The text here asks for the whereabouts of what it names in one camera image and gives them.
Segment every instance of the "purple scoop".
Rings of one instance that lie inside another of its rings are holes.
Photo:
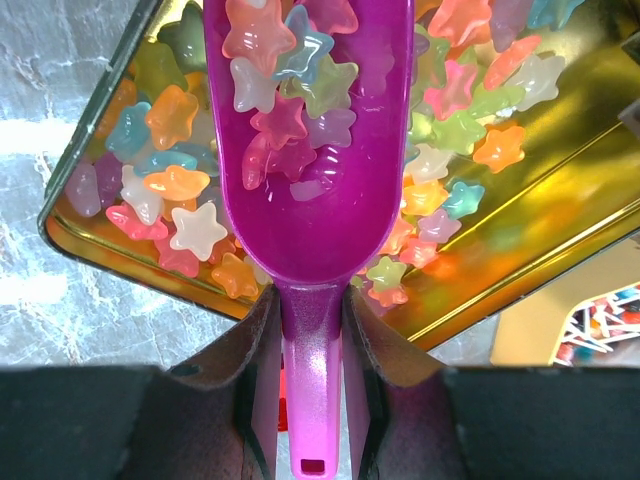
[[[357,120],[348,148],[322,147],[294,184],[269,174],[242,183],[255,112],[233,107],[225,2],[204,2],[205,40],[220,176],[234,232],[274,279],[282,298],[291,467],[297,478],[333,478],[338,465],[340,307],[350,278],[380,249],[398,215],[402,188],[413,1],[350,0],[360,28],[335,35],[331,56],[352,61]]]

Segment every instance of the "plastic scoop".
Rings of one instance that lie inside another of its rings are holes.
[[[222,42],[225,3],[204,2],[209,79],[224,201],[246,252],[282,298],[291,467],[297,478],[333,478],[338,465],[340,308],[351,277],[376,252],[399,213],[413,50],[413,2],[350,0],[360,22],[334,35],[331,56],[356,62],[348,148],[322,147],[299,182],[269,174],[246,190],[242,158],[255,110],[234,110]]]

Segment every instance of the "white star candy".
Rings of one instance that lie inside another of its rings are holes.
[[[201,205],[195,212],[176,207],[171,211],[176,234],[169,245],[174,250],[190,250],[198,260],[209,259],[213,245],[227,236],[227,229],[216,220],[213,203]]]
[[[420,154],[404,167],[404,172],[411,175],[415,185],[422,185],[449,175],[447,164],[453,158],[452,152],[432,148],[426,143],[416,147],[420,150]]]
[[[524,100],[516,105],[518,111],[524,112],[537,103],[556,98],[556,82],[565,65],[566,60],[560,55],[544,60],[537,55],[527,58],[520,70],[505,83],[507,86],[523,87],[527,91]]]
[[[258,265],[253,258],[249,255],[244,257],[244,263],[251,267],[253,270],[253,276],[260,285],[266,285],[267,283],[273,283],[271,276],[265,272],[260,265]]]
[[[122,166],[122,199],[133,207],[145,225],[153,225],[160,216],[164,202],[162,197],[144,186],[144,180],[133,173],[133,166]]]
[[[266,78],[243,57],[231,60],[231,76],[235,84],[233,107],[236,112],[248,112],[252,108],[262,113],[273,110],[278,82]]]

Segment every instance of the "scoop handle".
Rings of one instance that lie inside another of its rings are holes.
[[[340,308],[344,284],[278,285],[291,470],[297,479],[334,478],[340,438]]]

